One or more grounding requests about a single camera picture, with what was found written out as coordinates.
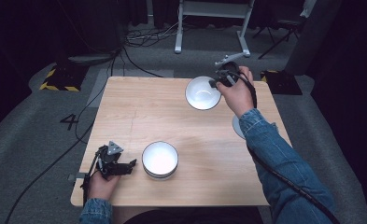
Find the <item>hand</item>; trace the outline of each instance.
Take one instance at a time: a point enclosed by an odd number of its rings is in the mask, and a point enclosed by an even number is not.
[[[253,85],[253,75],[249,68],[240,66],[239,70],[246,75],[241,75]],[[216,87],[226,99],[229,108],[235,113],[238,118],[241,118],[245,112],[254,108],[252,95],[244,81],[239,79],[235,85],[231,87],[224,86],[221,82],[216,83]]]
[[[99,198],[109,201],[120,179],[120,175],[111,175],[105,180],[100,172],[95,172],[90,180],[88,198]]]

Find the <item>chair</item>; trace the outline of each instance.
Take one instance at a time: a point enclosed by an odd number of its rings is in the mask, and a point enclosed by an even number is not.
[[[258,36],[261,31],[267,28],[268,33],[270,34],[271,39],[273,40],[273,46],[271,46],[268,50],[266,50],[260,57],[261,59],[264,55],[274,49],[277,45],[279,45],[282,41],[289,40],[291,34],[295,34],[297,38],[297,31],[301,30],[305,24],[306,18],[300,16],[303,12],[303,7],[297,6],[288,6],[288,5],[280,5],[280,4],[270,4],[268,6],[269,10],[269,21],[267,25],[262,27],[254,36]],[[271,34],[270,28],[272,29],[286,29],[288,33],[280,38],[277,42],[274,41],[274,38]]]

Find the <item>hazard tape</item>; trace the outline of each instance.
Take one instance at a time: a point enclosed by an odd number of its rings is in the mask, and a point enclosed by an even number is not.
[[[53,67],[46,78],[43,81],[43,84],[40,86],[40,90],[50,90],[50,91],[80,91],[79,87],[76,86],[64,86],[64,85],[49,85],[49,81],[55,76],[55,67]]]
[[[276,71],[276,70],[261,71],[260,72],[260,78],[261,78],[261,81],[263,81],[263,82],[267,82],[266,73],[278,73],[278,71]]]

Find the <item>person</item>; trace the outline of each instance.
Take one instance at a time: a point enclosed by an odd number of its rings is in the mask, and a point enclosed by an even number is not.
[[[245,66],[239,68],[243,74],[241,77],[253,85],[253,76],[249,69]],[[261,161],[334,212],[335,205],[331,193],[320,182],[309,164],[279,135],[275,126],[254,107],[253,98],[245,82],[239,79],[232,87],[218,82],[217,88],[228,107],[239,118],[248,150],[252,150]],[[272,209],[274,223],[331,223],[331,220],[305,197],[281,182],[258,162],[255,161],[255,164],[265,198]],[[96,223],[111,223],[111,205],[107,201],[118,180],[119,178],[115,177],[106,181],[97,174],[92,177],[90,199],[81,214],[81,223],[90,223],[90,218],[99,221]]]
[[[104,179],[100,172],[94,172],[90,179],[87,202],[79,218],[81,224],[112,223],[112,206],[109,200],[120,179],[120,175],[111,175]]]

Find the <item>metal stand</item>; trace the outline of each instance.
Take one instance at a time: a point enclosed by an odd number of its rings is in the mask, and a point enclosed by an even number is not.
[[[251,0],[249,4],[225,4],[180,0],[175,53],[181,53],[182,51],[183,15],[190,15],[244,19],[242,30],[237,31],[237,35],[239,43],[241,44],[242,52],[245,53],[246,57],[249,57],[250,51],[247,47],[247,42],[245,40],[245,32],[247,30],[247,23],[249,22],[254,2],[254,0]]]

